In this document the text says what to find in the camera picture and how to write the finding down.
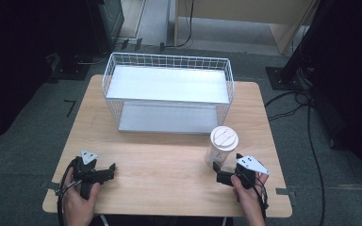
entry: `white shelf panel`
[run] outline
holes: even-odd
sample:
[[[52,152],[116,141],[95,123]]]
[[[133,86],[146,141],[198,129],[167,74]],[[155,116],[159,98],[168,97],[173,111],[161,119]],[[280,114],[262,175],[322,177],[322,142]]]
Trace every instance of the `white shelf panel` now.
[[[125,102],[119,131],[209,134],[217,127],[216,106]]]
[[[108,99],[229,105],[224,71],[117,65]]]

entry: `hand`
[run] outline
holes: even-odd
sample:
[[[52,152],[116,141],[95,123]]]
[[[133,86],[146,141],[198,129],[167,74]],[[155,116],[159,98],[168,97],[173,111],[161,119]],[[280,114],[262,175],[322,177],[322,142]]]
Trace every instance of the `hand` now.
[[[263,183],[266,183],[269,175],[262,173],[256,173],[256,185],[259,195],[261,196],[261,183],[257,181],[257,178]],[[257,200],[257,194],[253,188],[245,189],[242,182],[236,175],[231,176],[231,182],[234,185],[234,194],[237,200],[242,206],[243,213],[248,221],[249,225],[266,225],[264,222],[263,215],[261,213],[260,204]]]
[[[64,180],[64,187],[72,183],[73,171],[73,168],[69,169]],[[74,187],[69,188],[64,193],[63,211],[69,226],[88,226],[91,223],[99,189],[100,184],[95,183],[90,190],[90,198],[88,200],[84,200]]]

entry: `wire basket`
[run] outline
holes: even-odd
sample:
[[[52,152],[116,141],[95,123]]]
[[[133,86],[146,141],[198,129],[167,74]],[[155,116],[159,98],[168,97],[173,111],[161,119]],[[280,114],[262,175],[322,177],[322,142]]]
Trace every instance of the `wire basket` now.
[[[226,58],[113,53],[102,90],[119,131],[209,134],[234,98]]]

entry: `table top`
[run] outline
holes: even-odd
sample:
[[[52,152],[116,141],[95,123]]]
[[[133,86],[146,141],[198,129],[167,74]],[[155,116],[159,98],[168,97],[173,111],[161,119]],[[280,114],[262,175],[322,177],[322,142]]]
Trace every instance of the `table top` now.
[[[205,163],[209,135],[119,132],[102,94],[102,75],[95,75],[77,113],[52,179],[59,182],[69,163],[85,150],[99,155],[97,170],[112,163],[113,180],[101,186],[97,214],[242,217],[232,187],[216,182]],[[271,175],[266,183],[270,218],[292,214],[272,131],[258,84],[236,82],[236,93],[224,125],[239,136],[238,147],[222,169],[233,171],[235,154],[252,155]],[[48,190],[43,210],[56,213],[54,191]]]

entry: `person's left hand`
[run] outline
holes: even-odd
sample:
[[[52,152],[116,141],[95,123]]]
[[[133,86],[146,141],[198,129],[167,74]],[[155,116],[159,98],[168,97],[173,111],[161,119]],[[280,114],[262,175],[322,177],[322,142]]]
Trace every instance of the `person's left hand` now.
[[[69,169],[64,181],[64,187],[72,183],[73,171],[73,168]],[[95,183],[90,190],[88,200],[84,200],[74,187],[69,188],[64,193],[63,211],[69,226],[88,226],[91,223],[99,189],[100,184]]]

